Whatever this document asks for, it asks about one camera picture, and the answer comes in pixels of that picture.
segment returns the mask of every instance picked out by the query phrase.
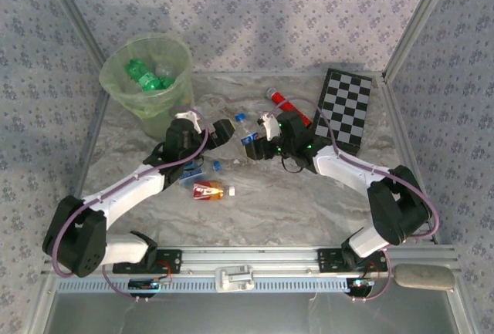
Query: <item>black and white checkerboard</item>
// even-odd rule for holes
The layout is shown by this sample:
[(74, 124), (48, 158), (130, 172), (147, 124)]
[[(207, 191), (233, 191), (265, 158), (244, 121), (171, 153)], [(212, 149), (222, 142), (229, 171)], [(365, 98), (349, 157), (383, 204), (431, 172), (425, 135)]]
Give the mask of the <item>black and white checkerboard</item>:
[[(372, 78), (329, 69), (319, 98), (319, 107), (330, 121), (337, 145), (357, 154), (360, 149)], [(319, 112), (313, 120), (313, 132), (330, 141), (330, 132)]]

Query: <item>marble surface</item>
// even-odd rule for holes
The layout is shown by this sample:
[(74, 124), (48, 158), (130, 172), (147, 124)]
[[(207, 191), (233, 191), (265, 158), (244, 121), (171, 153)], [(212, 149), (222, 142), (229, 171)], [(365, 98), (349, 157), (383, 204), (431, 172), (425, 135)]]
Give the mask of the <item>marble surface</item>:
[[(204, 76), (193, 79), (195, 102), (211, 121), (240, 112), (256, 119), (272, 109), (265, 98), (275, 86), (285, 96), (317, 101), (324, 76)], [(308, 117), (314, 108), (295, 102)], [(110, 100), (84, 194), (104, 189), (133, 171), (156, 141), (137, 120)], [(238, 141), (206, 153), (206, 164), (220, 160), (220, 178), (236, 195), (222, 201), (194, 201), (191, 191), (174, 184), (127, 212), (110, 229), (141, 231), (159, 245), (339, 245), (371, 221), (367, 199), (328, 177), (305, 170), (290, 174), (280, 158), (252, 161)], [(375, 164), (399, 164), (387, 114), (377, 87), (371, 90), (359, 157)]]

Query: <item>blue bottle cap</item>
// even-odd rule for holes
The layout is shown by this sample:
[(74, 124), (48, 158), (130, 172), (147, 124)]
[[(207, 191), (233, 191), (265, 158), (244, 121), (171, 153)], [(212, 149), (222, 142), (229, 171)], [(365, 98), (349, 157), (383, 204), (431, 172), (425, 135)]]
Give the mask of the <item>blue bottle cap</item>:
[(245, 120), (245, 114), (244, 114), (244, 113), (237, 114), (237, 115), (235, 116), (235, 120), (236, 120), (237, 122), (242, 122), (243, 120)]
[(213, 162), (213, 170), (221, 170), (221, 168), (222, 168), (221, 164), (217, 160), (215, 160)]

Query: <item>green trash bin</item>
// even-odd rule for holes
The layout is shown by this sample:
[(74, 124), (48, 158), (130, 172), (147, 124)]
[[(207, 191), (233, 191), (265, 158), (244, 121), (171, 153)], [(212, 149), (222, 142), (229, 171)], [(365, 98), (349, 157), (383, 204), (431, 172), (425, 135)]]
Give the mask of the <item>green trash bin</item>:
[[(167, 89), (143, 91), (127, 74), (131, 59), (144, 61), (154, 71), (167, 70), (175, 82)], [(164, 139), (173, 106), (193, 106), (192, 56), (180, 39), (164, 33), (144, 33), (129, 39), (103, 65), (101, 86), (116, 101), (132, 112), (143, 131), (157, 140)]]

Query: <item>wall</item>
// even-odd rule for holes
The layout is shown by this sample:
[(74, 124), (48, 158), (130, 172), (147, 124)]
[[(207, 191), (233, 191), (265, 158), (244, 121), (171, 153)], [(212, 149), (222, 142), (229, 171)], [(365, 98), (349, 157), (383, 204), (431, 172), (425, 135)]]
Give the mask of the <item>wall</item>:
[(43, 233), (74, 190), (100, 86), (56, 0), (0, 0), (0, 332), (36, 300)]
[(76, 0), (108, 55), (132, 35), (179, 34), (201, 71), (382, 70), (419, 0)]
[(392, 83), (442, 241), (494, 332), (494, 0), (440, 0)]

